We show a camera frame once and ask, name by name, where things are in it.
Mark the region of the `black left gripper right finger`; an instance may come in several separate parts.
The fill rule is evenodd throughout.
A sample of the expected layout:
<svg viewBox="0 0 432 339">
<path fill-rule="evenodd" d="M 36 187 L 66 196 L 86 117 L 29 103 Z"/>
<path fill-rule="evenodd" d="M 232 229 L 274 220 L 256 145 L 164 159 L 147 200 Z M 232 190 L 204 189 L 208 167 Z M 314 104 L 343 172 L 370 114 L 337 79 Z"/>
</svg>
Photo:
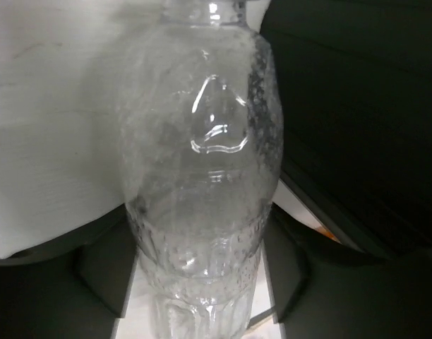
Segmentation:
<svg viewBox="0 0 432 339">
<path fill-rule="evenodd" d="M 432 338 L 432 249 L 382 259 L 274 208 L 264 245 L 287 338 Z"/>
</svg>

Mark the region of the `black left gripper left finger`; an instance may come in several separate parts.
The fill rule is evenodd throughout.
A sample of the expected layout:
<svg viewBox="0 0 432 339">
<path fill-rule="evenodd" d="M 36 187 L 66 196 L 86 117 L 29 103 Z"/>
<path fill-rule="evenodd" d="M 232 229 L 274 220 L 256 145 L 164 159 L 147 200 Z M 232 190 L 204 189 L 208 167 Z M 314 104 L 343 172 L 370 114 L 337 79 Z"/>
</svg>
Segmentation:
<svg viewBox="0 0 432 339">
<path fill-rule="evenodd" d="M 135 259 L 124 206 L 0 258 L 0 338 L 110 338 Z"/>
</svg>

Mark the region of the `clear unlabeled plastic bottle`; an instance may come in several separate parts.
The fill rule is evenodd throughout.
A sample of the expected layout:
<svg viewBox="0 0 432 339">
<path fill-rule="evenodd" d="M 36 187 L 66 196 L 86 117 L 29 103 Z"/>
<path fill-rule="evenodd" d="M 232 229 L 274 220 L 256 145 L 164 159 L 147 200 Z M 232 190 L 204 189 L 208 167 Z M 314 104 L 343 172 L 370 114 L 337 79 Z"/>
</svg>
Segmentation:
<svg viewBox="0 0 432 339">
<path fill-rule="evenodd" d="M 155 336 L 240 338 L 283 151 L 274 58 L 246 2 L 167 1 L 126 48 L 116 113 Z"/>
</svg>

